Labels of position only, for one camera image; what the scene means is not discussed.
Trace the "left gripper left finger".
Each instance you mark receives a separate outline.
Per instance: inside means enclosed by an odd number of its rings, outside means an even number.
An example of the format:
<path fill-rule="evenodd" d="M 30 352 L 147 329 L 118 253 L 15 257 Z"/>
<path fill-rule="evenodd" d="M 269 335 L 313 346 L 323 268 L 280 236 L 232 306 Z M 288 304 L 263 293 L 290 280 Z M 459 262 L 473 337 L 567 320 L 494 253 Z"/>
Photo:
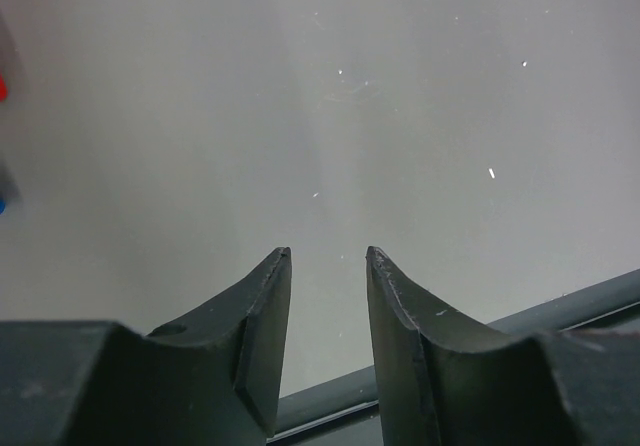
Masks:
<path fill-rule="evenodd" d="M 151 445 L 263 445 L 276 430 L 291 298 L 287 247 L 149 335 Z"/>

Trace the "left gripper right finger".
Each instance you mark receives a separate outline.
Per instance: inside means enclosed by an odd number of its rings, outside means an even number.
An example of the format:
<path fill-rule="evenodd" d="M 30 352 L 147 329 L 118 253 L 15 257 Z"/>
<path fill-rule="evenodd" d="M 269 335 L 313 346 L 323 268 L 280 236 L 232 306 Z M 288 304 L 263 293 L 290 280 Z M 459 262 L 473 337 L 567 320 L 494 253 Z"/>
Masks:
<path fill-rule="evenodd" d="M 366 269 L 385 444 L 533 443 L 534 348 L 430 293 L 378 247 Z"/>

